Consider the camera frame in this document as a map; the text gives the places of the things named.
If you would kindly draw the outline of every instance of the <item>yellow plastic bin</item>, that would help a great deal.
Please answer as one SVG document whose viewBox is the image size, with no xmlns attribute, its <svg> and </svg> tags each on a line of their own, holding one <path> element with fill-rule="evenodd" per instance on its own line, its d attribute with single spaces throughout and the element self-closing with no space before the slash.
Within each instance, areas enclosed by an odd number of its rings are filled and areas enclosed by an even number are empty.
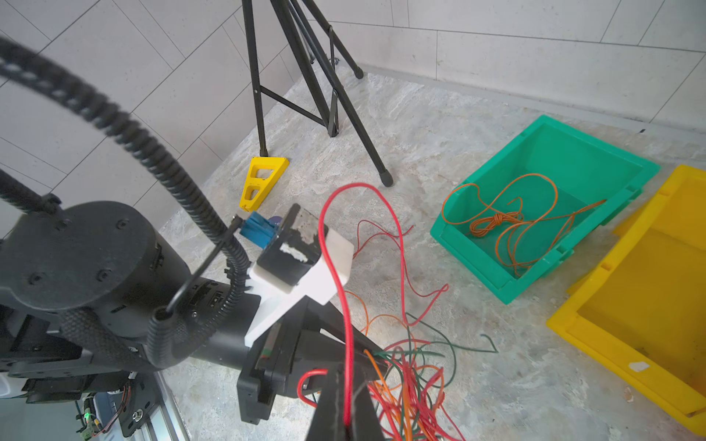
<svg viewBox="0 0 706 441">
<path fill-rule="evenodd" d="M 706 171 L 679 166 L 547 325 L 706 435 Z"/>
</svg>

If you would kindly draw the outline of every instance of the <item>coiled orange wire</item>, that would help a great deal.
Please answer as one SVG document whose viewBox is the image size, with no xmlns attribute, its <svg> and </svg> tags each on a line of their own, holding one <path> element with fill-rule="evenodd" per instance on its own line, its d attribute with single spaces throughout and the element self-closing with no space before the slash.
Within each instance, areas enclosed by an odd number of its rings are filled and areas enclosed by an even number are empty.
<svg viewBox="0 0 706 441">
<path fill-rule="evenodd" d="M 539 178 L 544 179 L 545 181 L 549 182 L 551 184 L 552 189 L 554 190 L 554 201 L 551 204 L 551 207 L 540 217 L 534 219 L 534 220 L 525 220 L 524 215 L 522 214 L 522 198 L 517 197 L 515 199 L 512 199 L 507 205 L 512 204 L 516 200 L 520 201 L 520 208 L 517 211 L 512 211 L 512 212 L 502 212 L 500 210 L 497 210 L 495 207 L 493 207 L 493 204 L 507 191 L 508 188 L 510 188 L 515 182 L 519 181 L 520 179 L 524 179 L 530 176 L 537 176 Z M 446 215 L 444 214 L 444 209 L 446 207 L 446 203 L 448 202 L 449 198 L 451 195 L 459 191 L 461 188 L 465 187 L 475 187 L 476 188 L 476 196 L 478 197 L 478 200 L 481 202 L 481 204 L 485 205 L 485 209 L 478 213 L 477 215 L 471 217 L 470 219 L 466 219 L 465 221 L 462 222 L 451 222 L 448 219 L 446 219 Z M 508 222 L 511 223 L 507 229 L 505 229 L 502 233 L 500 233 L 500 236 L 498 236 L 498 240 L 495 242 L 495 255 L 498 258 L 498 261 L 505 265 L 506 267 L 511 267 L 513 271 L 515 272 L 515 275 L 517 277 L 520 276 L 520 269 L 528 270 L 531 268 L 536 262 L 538 262 L 540 259 L 542 259 L 568 232 L 571 230 L 571 227 L 573 226 L 574 221 L 576 220 L 576 216 L 579 214 L 593 210 L 595 207 L 598 207 L 599 205 L 602 205 L 606 202 L 605 199 L 600 200 L 599 202 L 592 203 L 591 205 L 586 205 L 580 210 L 574 211 L 573 213 L 570 213 L 568 215 L 562 215 L 562 216 L 555 216 L 555 217 L 546 217 L 551 211 L 555 208 L 556 203 L 559 200 L 559 190 L 556 187 L 556 184 L 554 181 L 552 181 L 550 178 L 546 177 L 543 174 L 539 173 L 528 173 L 528 174 L 523 174 L 522 176 L 513 179 L 512 182 L 510 182 L 503 190 L 498 193 L 498 195 L 493 199 L 493 201 L 489 204 L 486 204 L 483 199 L 481 199 L 481 189 L 478 187 L 477 184 L 475 183 L 466 183 L 462 186 L 458 186 L 454 191 L 449 193 L 448 196 L 446 196 L 446 199 L 443 201 L 443 204 L 441 205 L 441 217 L 444 219 L 444 221 L 449 224 L 449 225 L 461 225 L 461 224 L 466 224 L 468 222 L 471 222 L 469 225 L 469 233 L 467 234 L 472 234 L 475 237 L 483 237 L 487 235 L 490 231 L 493 231 L 496 227 L 500 226 L 501 224 Z M 494 211 L 495 214 L 492 216 L 488 217 L 480 217 L 483 213 L 486 211 L 491 210 Z M 566 222 L 564 222 L 564 225 L 559 229 L 559 232 L 556 234 L 554 237 L 554 240 L 551 242 L 551 245 L 547 250 L 542 253 L 541 256 L 539 256 L 537 259 L 534 260 L 528 260 L 527 262 L 518 262 L 517 259 L 515 258 L 515 254 L 517 253 L 517 245 L 520 243 L 520 239 L 535 225 L 537 225 L 540 222 L 548 221 L 548 220 L 555 220 L 555 219 L 563 219 L 567 218 Z M 527 228 L 522 230 L 522 232 L 517 236 L 515 239 L 514 245 L 512 244 L 513 240 L 513 234 L 519 229 L 521 226 L 527 225 Z M 505 260 L 503 260 L 502 256 L 500 255 L 500 244 L 501 241 L 503 240 L 503 237 L 507 235 L 507 252 L 508 252 L 508 257 L 510 258 L 510 262 L 507 263 Z"/>
</svg>

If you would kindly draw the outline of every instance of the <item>black tripod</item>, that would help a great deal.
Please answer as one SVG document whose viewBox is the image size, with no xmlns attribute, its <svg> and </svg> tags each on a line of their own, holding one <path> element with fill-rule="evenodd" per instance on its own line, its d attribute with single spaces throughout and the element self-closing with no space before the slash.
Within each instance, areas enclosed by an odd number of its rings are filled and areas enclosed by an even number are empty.
<svg viewBox="0 0 706 441">
<path fill-rule="evenodd" d="M 329 22 L 326 21 L 326 18 L 323 16 L 319 8 L 315 5 L 313 0 L 302 1 L 304 2 L 304 5 L 310 10 L 311 14 L 316 19 L 316 21 L 318 21 L 318 24 L 328 34 L 331 49 L 330 59 L 327 58 L 326 53 L 324 52 L 321 46 L 321 43 L 314 35 L 313 30 L 311 29 L 311 26 L 309 25 L 309 22 L 307 21 L 306 16 L 304 15 L 304 12 L 297 3 L 297 0 L 270 0 L 270 2 L 272 3 L 272 7 L 275 9 L 275 14 L 277 14 L 277 19 L 280 21 L 280 25 L 282 26 L 282 30 L 285 32 L 285 37 L 289 42 L 289 47 L 292 48 L 294 58 L 297 60 L 297 64 L 299 64 L 299 69 L 301 70 L 301 73 L 304 76 L 304 80 L 306 81 L 306 85 L 308 85 L 309 91 L 311 92 L 311 96 L 313 97 L 313 100 L 316 103 L 318 113 L 321 115 L 320 118 L 302 109 L 301 107 L 297 106 L 295 103 L 289 101 L 288 99 L 277 95 L 272 90 L 269 90 L 260 84 L 260 73 L 258 72 L 258 53 L 255 44 L 255 23 L 253 21 L 253 4 L 252 0 L 243 0 L 245 36 L 248 41 L 248 58 L 250 60 L 250 74 L 252 76 L 253 96 L 255 98 L 255 115 L 258 122 L 258 135 L 260 138 L 260 156 L 268 156 L 267 143 L 265 141 L 265 123 L 263 121 L 263 105 L 261 94 L 264 93 L 265 95 L 275 99 L 276 101 L 281 102 L 290 109 L 293 109 L 299 112 L 300 114 L 306 116 L 307 118 L 311 119 L 312 121 L 326 127 L 328 130 L 328 135 L 331 138 L 338 134 L 337 102 L 340 100 L 341 106 L 343 106 L 343 110 L 345 110 L 346 114 L 348 114 L 351 124 L 353 125 L 356 132 L 358 133 L 358 136 L 360 137 L 360 141 L 363 142 L 365 150 L 368 151 L 370 159 L 373 160 L 375 168 L 377 168 L 378 173 L 380 173 L 381 181 L 383 182 L 385 187 L 390 187 L 393 184 L 392 175 L 390 175 L 390 172 L 385 168 L 382 159 L 380 159 L 380 155 L 378 155 L 378 151 L 375 150 L 373 141 L 371 141 L 370 136 L 368 136 L 368 132 L 366 132 L 365 128 L 363 127 L 363 123 L 360 120 L 358 113 L 355 111 L 353 103 L 351 103 L 348 94 L 343 88 L 343 84 L 341 84 L 341 81 L 336 75 L 334 67 L 335 62 L 333 56 L 333 47 L 335 46 L 341 53 L 341 55 L 343 55 L 343 58 L 353 69 L 356 78 L 363 78 L 363 70 L 358 67 L 356 62 L 353 60 L 351 55 L 343 46 L 343 43 L 341 43 L 336 34 L 333 32 L 333 28 L 331 27 Z M 301 36 L 303 36 L 306 40 L 308 48 L 311 49 L 311 51 L 313 52 L 314 57 L 316 58 L 316 60 L 318 60 L 318 63 L 321 65 L 321 68 L 323 69 L 326 78 L 333 87 L 333 96 L 331 97 L 330 106 L 328 106 L 326 103 L 326 99 L 324 98 L 323 92 L 321 91 L 321 86 L 318 84 L 318 81 L 316 80 L 316 75 L 314 75 L 311 64 L 309 63 L 309 57 L 306 53 L 306 47 L 304 46 L 304 43 L 299 37 L 300 33 Z"/>
</svg>

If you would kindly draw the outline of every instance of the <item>wire bundle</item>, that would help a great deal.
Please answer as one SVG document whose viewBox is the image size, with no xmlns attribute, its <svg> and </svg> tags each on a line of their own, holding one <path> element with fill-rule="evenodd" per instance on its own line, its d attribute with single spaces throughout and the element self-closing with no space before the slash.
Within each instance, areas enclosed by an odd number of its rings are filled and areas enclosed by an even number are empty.
<svg viewBox="0 0 706 441">
<path fill-rule="evenodd" d="M 100 429 L 98 432 L 93 433 L 92 437 L 95 438 L 101 433 L 108 433 L 110 431 L 110 428 L 113 427 L 113 424 L 115 424 L 115 421 L 118 420 L 118 417 L 120 417 L 120 413 L 123 411 L 125 406 L 130 402 L 130 395 L 132 392 L 132 387 L 130 386 L 130 382 L 125 385 L 125 388 L 123 389 L 123 397 L 120 400 L 120 406 L 118 406 L 117 410 L 115 411 L 115 414 L 110 418 L 110 421 Z"/>
<path fill-rule="evenodd" d="M 497 202 L 497 200 L 507 191 L 508 188 L 510 188 L 514 183 L 518 182 L 520 179 L 525 179 L 531 176 L 537 176 L 539 178 L 544 179 L 548 183 L 551 184 L 552 189 L 554 190 L 554 201 L 551 204 L 551 207 L 540 217 L 534 219 L 534 220 L 525 220 L 524 215 L 522 214 L 522 205 L 523 201 L 522 198 L 515 198 L 512 199 L 509 204 L 512 204 L 516 200 L 520 201 L 520 208 L 517 211 L 513 212 L 502 212 L 500 210 L 497 210 L 495 207 L 493 207 L 493 204 Z M 448 202 L 449 198 L 451 195 L 459 191 L 461 188 L 466 188 L 472 186 L 476 189 L 476 196 L 478 197 L 478 200 L 480 201 L 481 204 L 485 206 L 485 208 L 478 213 L 477 215 L 471 217 L 470 219 L 466 219 L 465 221 L 462 222 L 451 222 L 448 219 L 446 219 L 446 215 L 444 214 L 444 209 L 446 207 L 446 203 Z M 477 184 L 475 183 L 466 183 L 462 186 L 458 186 L 457 188 L 454 189 L 451 193 L 449 193 L 448 196 L 446 196 L 446 199 L 443 201 L 443 204 L 441 205 L 441 217 L 443 220 L 449 224 L 449 225 L 462 225 L 466 224 L 468 222 L 471 222 L 469 225 L 469 232 L 467 234 L 471 234 L 475 237 L 484 237 L 487 235 L 490 231 L 495 229 L 497 226 L 500 226 L 503 223 L 509 222 L 512 225 L 510 225 L 507 229 L 505 229 L 500 235 L 498 236 L 498 239 L 495 242 L 495 254 L 496 257 L 498 258 L 498 261 L 505 265 L 506 267 L 511 267 L 513 271 L 515 272 L 515 276 L 519 277 L 520 276 L 520 270 L 528 270 L 531 268 L 536 262 L 538 262 L 540 259 L 542 259 L 564 236 L 566 236 L 570 231 L 571 228 L 573 227 L 573 223 L 576 220 L 576 217 L 580 215 L 583 212 L 587 212 L 589 210 L 593 210 L 595 207 L 598 207 L 599 205 L 602 205 L 606 202 L 605 199 L 600 200 L 596 203 L 592 203 L 591 205 L 587 205 L 583 207 L 580 210 L 574 211 L 573 213 L 570 213 L 568 215 L 562 215 L 562 216 L 554 216 L 554 217 L 547 217 L 549 213 L 555 208 L 556 203 L 559 200 L 559 191 L 558 188 L 556 187 L 556 184 L 554 181 L 552 181 L 550 178 L 546 177 L 543 174 L 539 173 L 528 173 L 528 174 L 523 174 L 520 177 L 515 178 L 512 182 L 510 182 L 503 190 L 498 193 L 498 195 L 493 199 L 493 202 L 486 204 L 483 199 L 481 198 L 481 188 L 478 187 Z M 494 215 L 490 217 L 480 217 L 483 213 L 487 212 L 488 210 L 495 212 Z M 520 240 L 522 237 L 535 225 L 537 225 L 540 222 L 545 222 L 549 220 L 555 220 L 555 219 L 564 219 L 566 218 L 566 222 L 564 222 L 564 225 L 559 229 L 559 232 L 556 234 L 554 237 L 554 240 L 551 242 L 551 245 L 547 248 L 547 250 L 542 253 L 541 256 L 539 256 L 536 259 L 533 260 L 528 260 L 526 262 L 518 262 L 516 256 L 517 253 L 517 246 L 520 243 Z M 517 238 L 515 238 L 515 242 L 513 243 L 513 236 L 514 234 L 518 231 L 518 229 L 522 226 L 525 226 L 520 234 L 517 235 Z M 510 262 L 506 262 L 502 256 L 500 255 L 500 245 L 503 241 L 503 237 L 507 236 L 506 240 L 506 249 L 508 253 L 508 257 L 510 258 Z"/>
<path fill-rule="evenodd" d="M 401 309 L 402 309 L 402 318 L 395 317 L 394 315 L 389 315 L 389 314 L 380 314 L 375 316 L 372 319 L 369 319 L 367 307 L 365 305 L 365 302 L 358 297 L 356 294 L 353 294 L 349 291 L 345 291 L 343 289 L 343 285 L 341 284 L 341 281 L 338 277 L 337 272 L 335 271 L 335 268 L 333 266 L 333 262 L 329 256 L 328 249 L 326 248 L 325 244 L 325 235 L 324 235 L 324 220 L 325 220 L 325 214 L 328 210 L 328 208 L 331 205 L 331 202 L 339 195 L 341 192 L 349 189 L 349 188 L 354 188 L 354 187 L 363 187 L 363 188 L 368 188 L 375 192 L 375 194 L 382 200 L 382 202 L 385 204 L 385 206 L 388 208 L 390 211 L 390 214 L 393 217 L 393 221 L 395 222 L 395 226 L 397 227 L 397 235 L 394 235 L 390 232 L 387 232 L 385 229 L 383 229 L 381 226 L 375 224 L 374 222 L 371 222 L 369 220 L 361 220 L 358 223 L 357 227 L 357 242 L 358 242 L 358 247 L 357 250 L 353 256 L 353 258 L 356 258 L 358 254 L 362 251 L 362 249 L 367 245 L 367 243 L 373 239 L 374 237 L 377 236 L 387 236 L 391 238 L 394 242 L 395 245 L 400 249 L 400 297 L 401 297 Z M 368 223 L 379 229 L 380 231 L 373 234 L 370 236 L 363 244 L 361 245 L 360 242 L 360 227 L 363 223 Z M 402 227 L 400 226 L 400 222 L 397 219 L 397 215 L 395 214 L 394 210 L 388 203 L 388 201 L 382 196 L 380 191 L 378 191 L 377 188 L 367 184 L 367 183 L 351 183 L 346 186 L 343 186 L 336 191 L 334 191 L 331 196 L 326 200 L 323 209 L 321 210 L 321 215 L 319 216 L 319 224 L 318 224 L 318 238 L 319 238 L 319 245 L 321 247 L 321 254 L 326 262 L 326 265 L 328 266 L 328 269 L 330 270 L 330 273 L 333 277 L 334 283 L 337 288 L 337 293 L 341 302 L 341 310 L 343 314 L 343 320 L 344 320 L 344 327 L 345 327 L 345 344 L 346 344 L 346 352 L 345 352 L 345 371 L 344 371 L 344 394 L 343 394 L 343 421 L 346 426 L 350 426 L 351 423 L 351 407 L 352 407 L 352 369 L 353 369 L 353 356 L 354 356 L 354 340 L 353 340 L 353 326 L 351 323 L 351 317 L 350 317 L 350 309 L 348 306 L 348 301 L 345 296 L 346 293 L 349 293 L 361 302 L 363 305 L 363 308 L 365 310 L 365 317 L 366 317 L 366 325 L 363 328 L 363 331 L 367 334 L 370 326 L 372 323 L 382 317 L 391 317 L 396 319 L 400 324 L 407 330 L 408 338 L 405 340 L 402 340 L 400 342 L 396 342 L 390 346 L 388 346 L 384 352 L 374 354 L 374 356 L 378 356 L 381 358 L 384 358 L 387 362 L 388 365 L 390 366 L 388 369 L 388 372 L 385 374 L 385 376 L 382 375 L 380 372 L 377 364 L 375 363 L 375 360 L 373 358 L 373 354 L 367 353 L 368 357 L 370 358 L 375 370 L 377 371 L 380 381 L 379 382 L 374 382 L 369 385 L 369 390 L 371 393 L 371 396 L 378 402 L 379 406 L 382 408 L 382 411 L 379 415 L 380 420 L 382 421 L 383 418 L 386 418 L 388 428 L 383 427 L 383 431 L 386 435 L 391 436 L 394 440 L 399 440 L 402 441 L 404 436 L 404 440 L 406 441 L 413 441 L 413 440 L 418 440 L 422 438 L 426 438 L 428 440 L 434 440 L 436 441 L 438 438 L 445 438 L 450 441 L 460 441 L 463 440 L 465 441 L 465 438 L 463 437 L 463 434 L 458 430 L 458 427 L 456 424 L 451 420 L 449 417 L 447 411 L 444 409 L 443 406 L 443 401 L 445 399 L 445 392 L 444 388 L 447 387 L 448 385 L 451 384 L 453 381 L 453 378 L 455 377 L 456 374 L 456 368 L 457 368 L 457 359 L 456 359 L 456 353 L 455 349 L 461 349 L 465 351 L 478 351 L 478 352 L 491 352 L 497 354 L 497 349 L 495 345 L 493 344 L 492 340 L 490 340 L 490 337 L 484 335 L 491 343 L 492 345 L 492 350 L 490 349 L 475 349 L 475 348 L 467 348 L 465 346 L 460 346 L 457 344 L 452 344 L 449 339 L 442 334 L 440 331 L 436 330 L 430 325 L 427 325 L 425 322 L 422 321 L 422 318 L 429 312 L 431 309 L 432 305 L 436 302 L 438 297 L 444 293 L 447 292 L 449 289 L 448 284 L 444 284 L 441 288 L 432 291 L 429 294 L 421 294 L 419 293 L 414 286 L 412 285 L 412 281 L 409 278 L 409 272 L 407 269 L 407 262 L 405 260 L 405 245 L 404 245 L 404 236 L 406 236 L 411 230 L 413 226 L 410 227 L 405 233 L 402 232 Z M 406 308 L 405 308 L 405 281 L 407 281 L 407 284 L 409 285 L 409 288 L 414 292 L 416 295 L 420 297 L 430 297 L 433 296 L 431 302 L 429 305 L 426 307 L 424 312 L 418 317 L 414 317 L 413 315 L 407 313 Z M 410 316 L 414 321 L 410 322 L 407 319 L 407 316 Z M 434 330 L 435 332 L 439 333 L 442 338 L 445 340 L 444 342 L 433 342 L 433 341 L 427 341 L 427 340 L 421 340 L 421 339 L 415 339 L 412 336 L 412 333 L 410 332 L 409 328 L 412 326 L 415 326 L 417 324 L 423 324 L 424 326 L 427 326 L 428 328 Z M 400 346 L 403 343 L 407 343 L 409 345 L 409 350 L 405 351 L 402 349 Z M 423 344 L 423 346 L 420 346 L 417 348 L 417 343 Z M 444 378 L 444 369 L 439 368 L 438 366 L 428 364 L 426 362 L 426 357 L 427 356 L 443 356 L 443 354 L 432 352 L 432 351 L 424 351 L 422 350 L 425 346 L 432 345 L 432 344 L 447 344 L 452 352 L 453 355 L 453 372 L 451 375 L 451 378 L 449 379 L 448 382 L 445 382 Z M 417 363 L 417 358 L 421 359 L 421 364 Z M 389 388 L 386 379 L 387 376 L 392 372 L 392 370 L 397 370 L 398 373 L 400 374 L 400 379 L 401 383 L 394 387 L 394 388 Z M 432 369 L 435 370 L 436 372 L 429 378 L 425 379 L 423 374 L 424 371 L 427 369 Z M 316 407 L 316 403 L 314 401 L 311 401 L 307 399 L 304 396 L 304 385 L 305 382 L 314 375 L 326 375 L 328 371 L 326 369 L 315 369 L 307 372 L 304 374 L 301 379 L 299 380 L 299 384 L 297 387 L 297 395 L 299 398 L 306 402 L 307 404 Z M 395 397 L 392 394 L 392 391 L 399 388 L 400 393 Z M 438 389 L 438 393 L 436 394 L 436 399 L 432 398 L 432 392 L 434 389 Z M 453 437 L 449 433 L 447 433 L 439 424 L 439 419 L 437 417 L 437 412 L 438 410 L 441 410 L 446 419 L 453 425 L 453 427 L 456 429 L 456 432 L 458 433 L 458 436 L 460 436 L 460 440 L 456 437 Z"/>
<path fill-rule="evenodd" d="M 333 261 L 331 260 L 331 256 L 328 253 L 328 249 L 326 248 L 326 241 L 325 241 L 325 234 L 324 234 L 324 219 L 326 216 L 326 212 L 328 211 L 328 208 L 331 206 L 331 203 L 333 202 L 336 197 L 341 194 L 343 191 L 348 190 L 349 188 L 355 188 L 355 187 L 363 187 L 367 188 L 369 190 L 372 190 L 379 198 L 380 200 L 383 201 L 385 206 L 388 208 L 390 211 L 390 214 L 393 217 L 393 221 L 395 221 L 395 226 L 397 227 L 397 236 L 393 236 L 392 234 L 388 233 L 387 231 L 384 231 L 381 229 L 381 231 L 391 237 L 391 238 L 396 238 L 399 242 L 395 241 L 397 246 L 400 249 L 400 295 L 401 295 L 401 306 L 402 306 L 402 319 L 404 320 L 405 324 L 407 326 L 414 326 L 416 325 L 419 320 L 413 322 L 413 323 L 408 323 L 407 317 L 405 315 L 405 280 L 406 280 L 406 274 L 407 274 L 407 263 L 405 261 L 405 243 L 403 239 L 403 234 L 402 234 L 402 227 L 400 226 L 400 221 L 397 219 L 397 215 L 395 214 L 395 211 L 393 210 L 392 206 L 390 203 L 385 199 L 382 193 L 380 191 L 370 185 L 369 183 L 363 183 L 363 182 L 357 182 L 357 183 L 350 183 L 345 186 L 342 186 L 338 189 L 336 189 L 333 193 L 331 193 L 331 196 L 328 197 L 326 202 L 323 205 L 323 208 L 321 209 L 321 215 L 319 216 L 318 220 L 318 241 L 319 241 L 319 246 L 321 247 L 321 255 L 323 259 L 326 262 L 326 266 L 328 267 L 331 276 L 333 278 L 333 281 L 336 285 L 336 289 L 338 292 L 338 298 L 340 299 L 341 302 L 341 312 L 343 314 L 343 325 L 345 329 L 345 344 L 346 344 L 346 352 L 345 352 L 345 360 L 344 360 L 344 388 L 343 388 L 343 422 L 346 426 L 350 426 L 351 422 L 351 405 L 352 405 L 352 397 L 353 397 L 353 357 L 354 357 L 354 341 L 353 341 L 353 325 L 351 324 L 351 317 L 350 317 L 350 309 L 348 308 L 348 300 L 345 295 L 345 291 L 343 289 L 343 284 L 341 283 L 340 278 L 338 277 L 338 273 L 333 266 Z M 448 291 L 448 284 L 445 284 L 441 289 L 436 290 L 436 295 L 430 302 L 429 306 L 426 308 L 424 313 L 420 316 L 424 317 L 429 309 L 432 307 L 434 302 L 438 299 L 438 297 Z"/>
</svg>

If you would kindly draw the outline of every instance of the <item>rubber foot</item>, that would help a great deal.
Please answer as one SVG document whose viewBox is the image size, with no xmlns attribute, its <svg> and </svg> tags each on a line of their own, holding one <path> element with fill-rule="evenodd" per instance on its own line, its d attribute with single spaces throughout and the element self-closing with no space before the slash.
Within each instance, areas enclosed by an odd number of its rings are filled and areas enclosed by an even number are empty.
<svg viewBox="0 0 706 441">
<path fill-rule="evenodd" d="M 380 180 L 383 182 L 383 185 L 385 187 L 391 187 L 395 183 L 393 180 L 393 175 L 391 175 L 388 170 L 385 170 L 380 173 Z"/>
</svg>

